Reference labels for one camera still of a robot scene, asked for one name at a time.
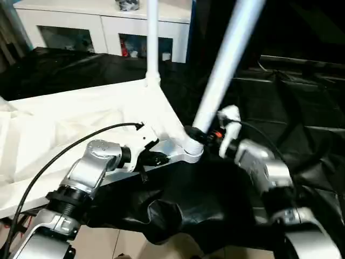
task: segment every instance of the glass cabinet door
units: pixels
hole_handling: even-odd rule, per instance
[[[147,20],[102,16],[108,53],[146,57]],[[158,22],[160,60],[185,63],[189,24]]]
[[[95,52],[88,30],[41,25],[38,29],[47,47]]]
[[[99,15],[17,9],[35,47],[108,53]]]
[[[147,36],[120,33],[121,54],[125,57],[146,58]],[[158,38],[158,56],[162,61],[171,60],[173,39]]]

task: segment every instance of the white table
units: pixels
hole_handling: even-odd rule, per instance
[[[94,52],[122,55],[119,34],[147,35],[147,0],[120,11],[115,0],[22,0],[14,4],[33,47],[47,47],[41,26],[88,30]],[[172,61],[185,62],[192,0],[159,0],[158,36],[172,39]]]

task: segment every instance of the black fabric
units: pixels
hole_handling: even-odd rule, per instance
[[[7,100],[141,79],[144,60],[107,54],[36,49],[0,75]],[[191,125],[208,73],[161,63],[162,90],[184,125]],[[345,106],[343,81],[239,71],[222,107],[264,131],[287,161],[299,202],[312,208],[345,256]],[[263,145],[243,128],[241,138]],[[141,231],[153,243],[184,232],[205,251],[225,244],[274,249],[274,229],[254,220],[262,203],[247,175],[207,150],[195,165],[179,162],[101,187],[86,216],[91,227]]]

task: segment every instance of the white cabinet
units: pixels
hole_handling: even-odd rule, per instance
[[[56,46],[60,42],[66,49],[108,52],[98,15],[24,9],[17,13],[33,47],[61,48]]]
[[[147,0],[140,9],[122,12],[115,0],[22,0],[14,4],[33,47],[122,55],[135,38],[147,36]],[[160,55],[184,63],[192,0],[158,0]],[[139,47],[144,57],[144,44]]]
[[[147,20],[102,17],[108,53],[122,55],[120,35],[147,36]],[[172,39],[172,61],[185,63],[188,47],[189,24],[158,22],[158,36]]]

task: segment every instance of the tile floor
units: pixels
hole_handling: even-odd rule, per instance
[[[0,246],[7,232],[8,229],[0,226]],[[87,226],[81,227],[72,246],[77,250],[77,259],[113,259],[120,254],[129,255],[132,259],[190,259],[195,255],[202,259],[274,259],[270,251],[233,246],[204,255],[186,234],[175,235],[165,244],[156,246],[141,233]]]

